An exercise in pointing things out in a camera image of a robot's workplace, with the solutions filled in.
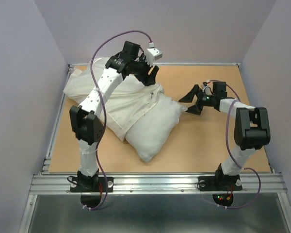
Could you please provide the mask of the white pillow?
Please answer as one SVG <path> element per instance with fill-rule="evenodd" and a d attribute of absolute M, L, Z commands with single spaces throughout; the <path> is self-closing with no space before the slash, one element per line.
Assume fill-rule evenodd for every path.
<path fill-rule="evenodd" d="M 186 106 L 160 93 L 157 104 L 127 131 L 125 139 L 136 149 L 140 159 L 149 163 L 160 152 L 185 111 Z"/>

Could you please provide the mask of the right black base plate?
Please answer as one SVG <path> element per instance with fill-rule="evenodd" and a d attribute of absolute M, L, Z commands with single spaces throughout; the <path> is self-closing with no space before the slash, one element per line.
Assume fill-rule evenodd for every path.
<path fill-rule="evenodd" d="M 198 186 L 200 191 L 241 191 L 243 189 L 240 176 L 223 176 L 215 178 L 214 176 L 199 176 Z"/>

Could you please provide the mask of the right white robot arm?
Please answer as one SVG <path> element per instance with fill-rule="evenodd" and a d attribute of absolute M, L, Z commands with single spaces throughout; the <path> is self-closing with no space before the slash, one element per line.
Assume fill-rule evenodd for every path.
<path fill-rule="evenodd" d="M 194 97 L 197 98 L 188 108 L 188 113 L 200 115 L 204 107 L 213 107 L 227 114 L 227 123 L 231 117 L 235 119 L 235 147 L 227 149 L 229 157 L 218 166 L 214 176 L 198 178 L 197 187 L 201 191 L 240 191 L 240 172 L 245 170 L 245 163 L 256 151 L 270 143 L 267 109 L 246 105 L 238 97 L 228 97 L 228 88 L 230 85 L 226 82 L 208 80 L 201 86 L 194 85 L 189 93 L 179 100 L 181 103 L 190 103 Z"/>

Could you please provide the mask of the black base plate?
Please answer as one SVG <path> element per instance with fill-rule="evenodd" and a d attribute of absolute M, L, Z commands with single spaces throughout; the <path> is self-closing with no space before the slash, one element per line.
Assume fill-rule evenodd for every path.
<path fill-rule="evenodd" d="M 200 191 L 241 191 L 243 189 L 240 176 L 223 176 L 215 178 L 214 176 L 199 176 L 198 186 Z"/>
<path fill-rule="evenodd" d="M 94 178 L 79 178 L 68 176 L 71 193 L 113 192 L 114 177 L 95 176 Z"/>

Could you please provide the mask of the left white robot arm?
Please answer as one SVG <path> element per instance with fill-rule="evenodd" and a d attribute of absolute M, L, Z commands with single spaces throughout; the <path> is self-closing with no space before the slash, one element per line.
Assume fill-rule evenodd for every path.
<path fill-rule="evenodd" d="M 85 100 L 69 110 L 81 158 L 77 175 L 67 178 L 71 192 L 95 192 L 101 188 L 97 149 L 106 123 L 102 123 L 99 117 L 101 113 L 106 113 L 105 103 L 114 90 L 130 74 L 145 86 L 155 84 L 159 68 L 153 63 L 162 58 L 162 52 L 155 48 L 152 41 L 143 52 L 139 52 L 140 48 L 140 45 L 126 41 L 122 50 L 107 60 L 102 75 L 94 80 L 95 86 Z"/>

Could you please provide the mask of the cream pillowcase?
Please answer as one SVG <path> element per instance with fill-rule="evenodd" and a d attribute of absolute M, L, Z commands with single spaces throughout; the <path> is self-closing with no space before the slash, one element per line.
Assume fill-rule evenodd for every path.
<path fill-rule="evenodd" d="M 64 88 L 64 93 L 76 103 L 81 103 L 95 87 L 90 67 L 82 71 L 75 69 Z M 156 83 L 144 86 L 133 75 L 129 75 L 113 91 L 105 107 L 107 126 L 124 140 L 128 130 L 159 101 L 163 87 Z"/>

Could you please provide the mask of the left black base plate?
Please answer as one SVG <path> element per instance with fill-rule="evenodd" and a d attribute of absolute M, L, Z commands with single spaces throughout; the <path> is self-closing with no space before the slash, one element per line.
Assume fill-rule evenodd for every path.
<path fill-rule="evenodd" d="M 113 192 L 114 177 L 95 176 L 94 178 L 79 178 L 68 176 L 71 193 Z"/>

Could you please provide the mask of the aluminium rail frame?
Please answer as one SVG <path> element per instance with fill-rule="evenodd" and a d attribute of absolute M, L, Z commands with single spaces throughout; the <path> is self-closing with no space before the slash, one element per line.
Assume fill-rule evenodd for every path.
<path fill-rule="evenodd" d="M 291 233 L 291 204 L 283 175 L 269 167 L 265 151 L 241 173 L 242 190 L 234 190 L 229 209 L 217 206 L 213 192 L 198 182 L 211 177 L 227 157 L 226 115 L 205 108 L 202 115 L 184 113 L 167 142 L 150 163 L 107 130 L 99 159 L 112 190 L 95 211 L 81 198 L 98 192 L 73 193 L 68 176 L 79 168 L 79 146 L 62 98 L 58 120 L 43 169 L 32 179 L 20 227 L 22 233 Z"/>

